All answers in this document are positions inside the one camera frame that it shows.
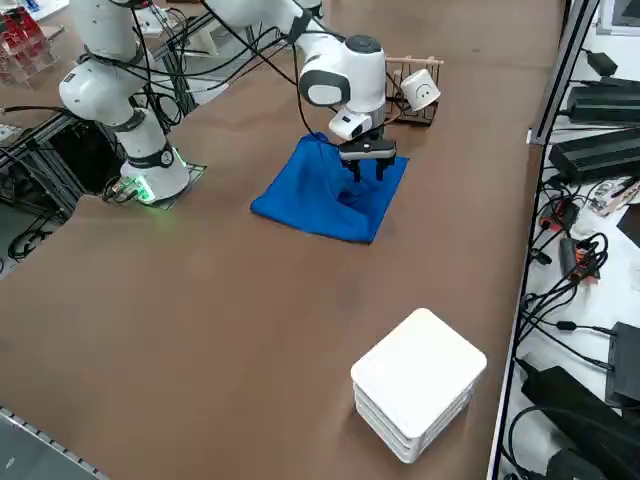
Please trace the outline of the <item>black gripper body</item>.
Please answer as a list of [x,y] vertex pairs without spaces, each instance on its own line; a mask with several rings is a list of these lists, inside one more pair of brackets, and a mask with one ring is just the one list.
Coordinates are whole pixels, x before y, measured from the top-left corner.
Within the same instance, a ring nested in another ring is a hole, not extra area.
[[396,142],[389,139],[357,140],[339,146],[339,156],[343,161],[389,159],[396,155]]

